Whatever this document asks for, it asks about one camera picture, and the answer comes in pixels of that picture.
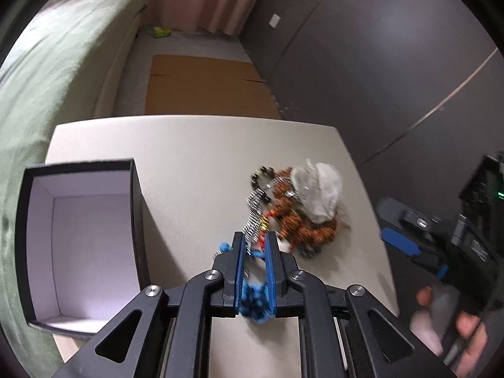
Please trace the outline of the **person's right hand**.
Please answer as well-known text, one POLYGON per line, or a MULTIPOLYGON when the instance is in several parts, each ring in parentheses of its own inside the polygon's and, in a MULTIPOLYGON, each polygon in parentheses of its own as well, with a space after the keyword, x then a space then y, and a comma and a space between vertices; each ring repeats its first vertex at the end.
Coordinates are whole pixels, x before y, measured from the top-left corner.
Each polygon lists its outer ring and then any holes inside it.
POLYGON ((449 364, 458 344, 443 344, 451 327, 455 339, 471 338, 461 357, 450 367, 458 377, 470 377, 488 342, 488 335, 480 318, 457 309, 460 294, 451 286, 424 287, 416 294, 420 309, 412 315, 410 330, 437 357, 449 364))

